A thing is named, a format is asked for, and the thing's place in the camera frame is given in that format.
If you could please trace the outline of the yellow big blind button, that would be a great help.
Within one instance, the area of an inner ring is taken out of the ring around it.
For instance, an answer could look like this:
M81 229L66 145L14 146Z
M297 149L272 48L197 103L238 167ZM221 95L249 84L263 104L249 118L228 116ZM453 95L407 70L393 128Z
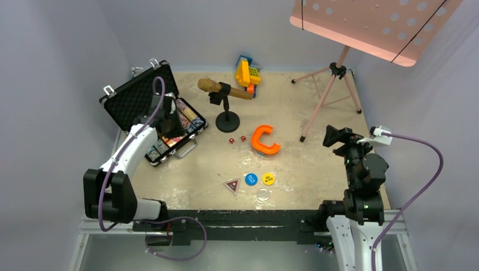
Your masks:
M275 176L272 173L265 173L262 176L262 182L267 186L271 186L275 182Z

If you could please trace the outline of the toy brick truck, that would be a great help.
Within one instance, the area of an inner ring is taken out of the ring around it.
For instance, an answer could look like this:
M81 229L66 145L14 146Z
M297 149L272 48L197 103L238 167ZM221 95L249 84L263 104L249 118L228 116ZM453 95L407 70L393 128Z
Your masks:
M253 98L256 97L257 86L261 82L260 70L261 68L253 63L251 57L245 55L238 57L235 79L246 92L253 95Z

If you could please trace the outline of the red texas card deck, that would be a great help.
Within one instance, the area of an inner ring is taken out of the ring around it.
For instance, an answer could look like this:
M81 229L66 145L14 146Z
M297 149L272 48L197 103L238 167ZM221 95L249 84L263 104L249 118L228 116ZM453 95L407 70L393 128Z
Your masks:
M185 136L180 136L180 137L174 137L174 138L166 138L164 136L161 137L162 141L168 146L168 147L174 147L177 145Z

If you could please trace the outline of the orange C-shaped track piece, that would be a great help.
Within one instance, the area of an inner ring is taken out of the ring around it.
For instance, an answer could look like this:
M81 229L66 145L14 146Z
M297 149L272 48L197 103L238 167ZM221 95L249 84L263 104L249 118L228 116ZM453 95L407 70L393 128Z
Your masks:
M263 138L269 136L273 132L273 127L270 125L259 125L253 132L250 142L251 147L258 153L266 156L271 156L279 153L281 145L272 142L267 143Z

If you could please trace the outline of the gold microphone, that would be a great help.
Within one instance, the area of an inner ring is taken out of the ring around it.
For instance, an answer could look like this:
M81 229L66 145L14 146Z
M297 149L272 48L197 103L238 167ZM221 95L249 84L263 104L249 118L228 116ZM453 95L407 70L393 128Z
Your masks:
M244 90L233 88L226 83L215 82L210 78L200 78L197 86L199 89L208 93L223 93L235 98L253 99L253 95Z

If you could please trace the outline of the clear round button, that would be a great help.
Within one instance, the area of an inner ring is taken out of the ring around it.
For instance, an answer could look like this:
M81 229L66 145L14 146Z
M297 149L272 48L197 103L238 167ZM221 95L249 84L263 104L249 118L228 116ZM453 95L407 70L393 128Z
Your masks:
M260 202L266 202L271 197L271 192L268 189L261 188L256 193L257 200Z

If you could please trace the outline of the purple yellow chip row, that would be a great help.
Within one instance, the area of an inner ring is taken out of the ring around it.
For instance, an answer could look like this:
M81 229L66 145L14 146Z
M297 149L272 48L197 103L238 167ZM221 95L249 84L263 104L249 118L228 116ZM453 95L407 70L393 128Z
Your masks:
M200 127L205 124L205 121L201 119L183 100L176 99L176 106L180 112L195 126Z

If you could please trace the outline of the blue small blind button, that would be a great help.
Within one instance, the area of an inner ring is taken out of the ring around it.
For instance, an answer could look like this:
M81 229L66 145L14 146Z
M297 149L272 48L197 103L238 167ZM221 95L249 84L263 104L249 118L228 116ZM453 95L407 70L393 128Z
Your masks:
M245 175L245 183L249 186L255 186L258 183L258 177L254 173Z

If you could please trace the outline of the black microphone stand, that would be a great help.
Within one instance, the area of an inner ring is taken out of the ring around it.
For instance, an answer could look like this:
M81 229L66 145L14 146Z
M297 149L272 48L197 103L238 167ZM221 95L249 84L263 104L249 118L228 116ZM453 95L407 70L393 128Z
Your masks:
M223 103L224 111L216 117L215 124L219 131L231 133L238 129L240 125L239 116L230 112L228 95L223 93L209 93L210 103L220 105Z

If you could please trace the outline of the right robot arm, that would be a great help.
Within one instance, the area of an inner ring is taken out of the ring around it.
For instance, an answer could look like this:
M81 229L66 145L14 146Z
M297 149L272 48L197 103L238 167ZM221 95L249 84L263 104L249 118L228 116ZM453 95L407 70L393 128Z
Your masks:
M381 268L373 260L373 243L385 222L380 187L386 181L388 163L372 152L367 138L350 128L326 127L323 146L341 146L333 153L344 159L347 189L342 200L324 200L317 214L319 226L332 237L340 270Z

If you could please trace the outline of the pink music stand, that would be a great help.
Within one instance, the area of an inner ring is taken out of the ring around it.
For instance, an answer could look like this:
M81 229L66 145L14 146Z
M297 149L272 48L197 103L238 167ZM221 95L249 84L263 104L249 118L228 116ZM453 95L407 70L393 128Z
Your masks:
M461 3L461 0L295 1L290 17L293 26L343 45L338 61L330 65L332 75L300 141L306 139L334 81L344 75L343 62L351 48L411 67Z

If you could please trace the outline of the red poker chip row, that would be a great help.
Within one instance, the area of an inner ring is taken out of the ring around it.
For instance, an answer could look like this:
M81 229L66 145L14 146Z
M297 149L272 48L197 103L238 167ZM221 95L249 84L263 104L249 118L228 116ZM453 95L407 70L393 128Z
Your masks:
M193 123L191 123L190 120L187 117L185 117L181 112L178 113L178 116L180 118L183 129L187 133L191 133L196 129L196 126Z

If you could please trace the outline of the black poker chip case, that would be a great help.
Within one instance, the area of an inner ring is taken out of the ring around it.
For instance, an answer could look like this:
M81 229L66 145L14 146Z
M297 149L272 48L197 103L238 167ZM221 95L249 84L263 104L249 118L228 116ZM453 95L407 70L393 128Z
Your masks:
M184 158L197 146L196 138L204 129L208 127L207 120L194 109L181 95L173 76L171 66L166 60L157 61L150 59L151 68L144 72L136 72L136 67L132 68L133 78L122 84L116 89L110 86L104 88L106 95L99 99L101 106L108 112L119 128L129 133L135 119L140 116L145 117L149 112L153 98L153 80L160 76L166 83L166 93L172 94L175 99L183 100L201 119L205 121L200 127L191 132L185 132L184 138L174 147L170 147L168 152L152 162L145 155L145 159L153 166L165 162L170 156L178 159Z

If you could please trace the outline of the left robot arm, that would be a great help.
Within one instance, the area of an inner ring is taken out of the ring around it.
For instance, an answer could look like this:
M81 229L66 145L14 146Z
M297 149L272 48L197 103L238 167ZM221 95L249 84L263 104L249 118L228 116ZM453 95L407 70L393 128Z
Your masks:
M173 94L155 93L147 114L134 120L118 150L98 169L89 169L83 176L85 214L96 218L103 231L105 225L127 224L146 220L148 226L161 231L168 225L168 215L160 200L140 199L131 179L147 151L161 136L178 137L184 133Z

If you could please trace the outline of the triangular dealer button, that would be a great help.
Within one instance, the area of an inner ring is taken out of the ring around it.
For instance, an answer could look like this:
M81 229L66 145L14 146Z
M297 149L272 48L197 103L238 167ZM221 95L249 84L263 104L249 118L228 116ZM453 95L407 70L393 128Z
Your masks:
M236 178L236 179L229 180L229 181L225 182L225 183L224 183L224 186L225 186L233 195L237 195L239 184L240 184L240 179L239 179L239 178Z

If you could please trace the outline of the black aluminium base frame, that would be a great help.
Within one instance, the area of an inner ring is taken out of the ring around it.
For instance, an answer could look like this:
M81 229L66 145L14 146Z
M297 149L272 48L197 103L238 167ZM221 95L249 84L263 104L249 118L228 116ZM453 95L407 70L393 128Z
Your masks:
M69 270L416 270L402 218L391 228L313 210L171 210L181 221L102 232L85 219Z

